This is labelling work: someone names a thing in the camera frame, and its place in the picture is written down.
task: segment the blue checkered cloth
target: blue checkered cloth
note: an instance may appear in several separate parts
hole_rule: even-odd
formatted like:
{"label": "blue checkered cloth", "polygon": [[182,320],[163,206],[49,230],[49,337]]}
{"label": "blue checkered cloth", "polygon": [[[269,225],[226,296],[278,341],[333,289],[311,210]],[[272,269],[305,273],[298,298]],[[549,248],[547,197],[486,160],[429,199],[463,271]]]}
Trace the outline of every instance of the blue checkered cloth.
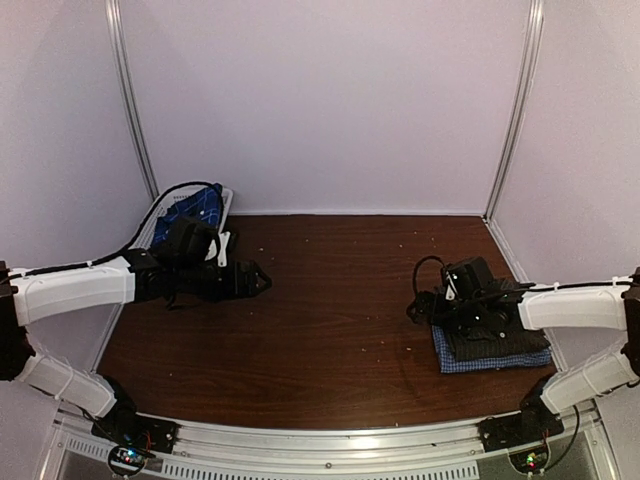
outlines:
{"label": "blue checkered cloth", "polygon": [[216,183],[213,187],[215,190],[211,187],[206,187],[190,197],[174,203],[169,207],[164,217],[158,217],[151,245],[166,240],[169,227],[181,215],[197,218],[214,227],[220,225],[222,217],[220,205],[222,185]]}
{"label": "blue checkered cloth", "polygon": [[474,372],[477,370],[495,370],[496,368],[511,367],[542,367],[551,363],[551,349],[536,353],[524,353],[520,355],[509,355],[500,358],[482,358],[468,362],[458,362],[453,357],[447,339],[442,328],[432,326],[433,342],[436,346],[436,353],[440,361],[440,371],[442,373],[462,373]]}

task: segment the robotic arm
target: robotic arm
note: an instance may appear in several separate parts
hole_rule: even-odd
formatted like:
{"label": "robotic arm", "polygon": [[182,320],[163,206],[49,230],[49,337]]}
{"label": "robotic arm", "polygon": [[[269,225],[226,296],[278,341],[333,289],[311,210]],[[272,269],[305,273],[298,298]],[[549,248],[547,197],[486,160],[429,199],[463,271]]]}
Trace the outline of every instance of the robotic arm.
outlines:
{"label": "robotic arm", "polygon": [[222,249],[228,238],[199,220],[179,217],[166,241],[149,250],[118,252],[96,265],[9,271],[0,262],[0,380],[24,382],[80,407],[95,422],[94,433],[120,445],[144,448],[148,440],[157,451],[171,451],[175,424],[137,415],[135,403],[114,379],[78,371],[39,351],[30,345],[25,327],[96,305],[172,302],[180,293],[218,302],[269,288],[271,280],[255,262],[226,258]]}
{"label": "robotic arm", "polygon": [[560,412],[640,382],[640,268],[631,276],[608,282],[520,284],[495,278],[486,261],[474,257],[442,264],[441,278],[442,286],[434,292],[415,289],[416,299],[407,309],[414,322],[428,322],[462,335],[483,329],[501,338],[509,338],[512,331],[551,327],[627,331],[626,342],[541,380],[522,400],[521,412],[482,421],[479,430],[485,451],[562,433]]}

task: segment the black cloth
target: black cloth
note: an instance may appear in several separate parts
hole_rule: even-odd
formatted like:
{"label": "black cloth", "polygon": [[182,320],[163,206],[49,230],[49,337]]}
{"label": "black cloth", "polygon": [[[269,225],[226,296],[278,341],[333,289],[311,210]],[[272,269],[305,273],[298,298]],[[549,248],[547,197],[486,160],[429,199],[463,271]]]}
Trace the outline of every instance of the black cloth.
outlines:
{"label": "black cloth", "polygon": [[482,327],[470,329],[465,336],[445,332],[449,348],[458,362],[535,353],[551,345],[541,331],[507,331],[502,335],[504,338],[500,333]]}

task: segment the white vent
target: white vent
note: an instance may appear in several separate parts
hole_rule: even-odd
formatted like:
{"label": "white vent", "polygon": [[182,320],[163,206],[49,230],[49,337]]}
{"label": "white vent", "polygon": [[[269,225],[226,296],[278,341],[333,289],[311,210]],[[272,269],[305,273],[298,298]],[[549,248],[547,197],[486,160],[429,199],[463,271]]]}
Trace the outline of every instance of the white vent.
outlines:
{"label": "white vent", "polygon": [[69,442],[67,443],[67,450],[96,460],[104,460],[105,462],[109,455],[109,447],[78,438],[69,439]]}
{"label": "white vent", "polygon": [[[251,472],[228,473],[211,467],[165,460],[161,475],[175,480],[317,480],[313,476],[256,475]],[[337,477],[326,475],[322,478]],[[446,467],[426,468],[401,475],[385,476],[340,475],[340,480],[478,480],[476,462],[465,462]]]}
{"label": "white vent", "polygon": [[[179,200],[184,200],[185,198],[190,197],[194,193],[199,192],[204,187],[199,185],[194,185],[191,187],[183,187],[174,192],[171,192],[169,195],[164,198],[160,204],[153,211],[153,214],[149,217],[149,220],[144,225],[142,232],[140,232],[140,236],[133,244],[134,248],[149,248],[151,246],[151,242],[153,241],[153,232],[156,228],[156,219],[158,217],[162,217],[167,213],[167,210],[171,205],[176,203]],[[233,191],[228,188],[222,189],[222,202],[224,203],[224,212],[222,214],[222,220],[220,222],[220,229],[224,227],[224,224],[227,220],[227,215],[229,214],[229,206],[231,205],[231,200],[233,199]]]}

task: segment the white basket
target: white basket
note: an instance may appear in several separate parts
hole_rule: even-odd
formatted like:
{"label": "white basket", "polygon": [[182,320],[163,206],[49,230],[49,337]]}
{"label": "white basket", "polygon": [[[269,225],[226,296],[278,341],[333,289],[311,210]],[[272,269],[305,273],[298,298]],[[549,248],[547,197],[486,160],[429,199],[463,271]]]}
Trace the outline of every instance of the white basket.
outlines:
{"label": "white basket", "polygon": [[[153,233],[155,231],[156,221],[158,220],[158,218],[166,215],[167,210],[169,209],[169,207],[171,207],[171,205],[180,200],[184,200],[187,197],[190,197],[203,188],[206,187],[202,185],[190,185],[188,187],[182,187],[178,190],[174,190],[165,198],[163,198],[160,204],[153,210],[153,214],[149,216],[149,219],[142,228],[142,232],[140,232],[140,236],[135,241],[132,248],[149,248],[151,246],[151,242],[153,241]],[[229,207],[231,206],[232,199],[233,190],[222,187],[222,203],[224,204],[224,212],[222,213],[222,219],[220,220],[220,232],[223,231],[224,224],[227,221],[227,215],[229,214]]]}

